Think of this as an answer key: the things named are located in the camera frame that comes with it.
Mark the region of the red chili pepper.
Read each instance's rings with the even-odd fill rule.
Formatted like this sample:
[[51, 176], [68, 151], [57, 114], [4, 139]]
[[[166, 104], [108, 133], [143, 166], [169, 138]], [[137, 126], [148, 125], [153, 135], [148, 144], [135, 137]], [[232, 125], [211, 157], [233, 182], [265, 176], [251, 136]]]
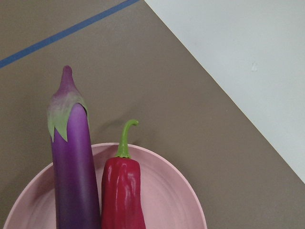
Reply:
[[146, 228], [141, 206], [141, 169], [131, 159], [128, 132], [135, 119], [124, 125], [117, 153], [107, 159], [102, 175], [102, 229]]

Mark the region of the purple eggplant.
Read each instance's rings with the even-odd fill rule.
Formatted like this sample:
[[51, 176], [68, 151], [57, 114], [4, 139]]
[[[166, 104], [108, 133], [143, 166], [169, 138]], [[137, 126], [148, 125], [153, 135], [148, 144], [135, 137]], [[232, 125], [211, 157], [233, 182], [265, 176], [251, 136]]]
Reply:
[[56, 227], [100, 228], [100, 207], [87, 106], [64, 66], [47, 109], [54, 170]]

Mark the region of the pink plate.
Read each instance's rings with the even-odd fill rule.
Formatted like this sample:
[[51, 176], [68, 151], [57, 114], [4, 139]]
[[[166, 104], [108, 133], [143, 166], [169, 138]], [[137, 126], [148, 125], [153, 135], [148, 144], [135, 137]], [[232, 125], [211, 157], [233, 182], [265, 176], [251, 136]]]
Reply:
[[[141, 167], [141, 201], [148, 229], [205, 229], [203, 209], [182, 173], [160, 155], [129, 145]], [[53, 165], [49, 164], [24, 188], [5, 221], [5, 229], [54, 229]]]

